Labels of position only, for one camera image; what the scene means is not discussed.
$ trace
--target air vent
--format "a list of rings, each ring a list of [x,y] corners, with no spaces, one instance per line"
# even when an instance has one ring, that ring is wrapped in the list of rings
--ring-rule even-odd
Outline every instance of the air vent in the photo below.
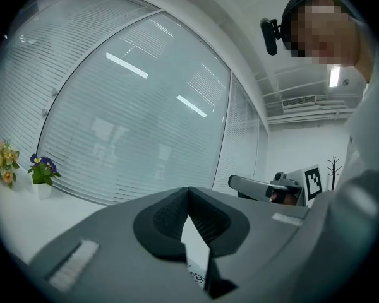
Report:
[[[316,95],[308,95],[306,97],[289,98],[282,101],[283,109],[290,109],[296,107],[306,107],[308,105],[314,105],[316,102]]]

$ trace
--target white ceiling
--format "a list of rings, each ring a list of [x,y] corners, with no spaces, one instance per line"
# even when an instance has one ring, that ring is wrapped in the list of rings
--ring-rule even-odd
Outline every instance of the white ceiling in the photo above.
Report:
[[[303,95],[320,95],[322,100],[344,100],[351,108],[361,100],[365,82],[354,68],[342,68],[338,87],[329,88],[326,66],[312,64],[309,58],[291,57],[281,41],[277,42],[277,55],[267,53],[260,20],[276,18],[280,23],[289,0],[190,1],[209,15],[237,45],[263,95],[269,94],[264,98],[268,116],[282,114],[282,99]],[[349,80],[346,86],[342,84],[345,79]]]

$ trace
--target person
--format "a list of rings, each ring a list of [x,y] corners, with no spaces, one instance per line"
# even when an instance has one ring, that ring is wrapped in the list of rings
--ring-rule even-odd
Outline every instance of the person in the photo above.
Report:
[[[367,83],[346,122],[350,143],[338,186],[367,170],[379,170],[379,46],[369,28],[341,0],[290,0],[280,34],[292,56],[354,66]],[[276,198],[273,193],[271,201]],[[295,205],[296,199],[287,194],[284,203]]]

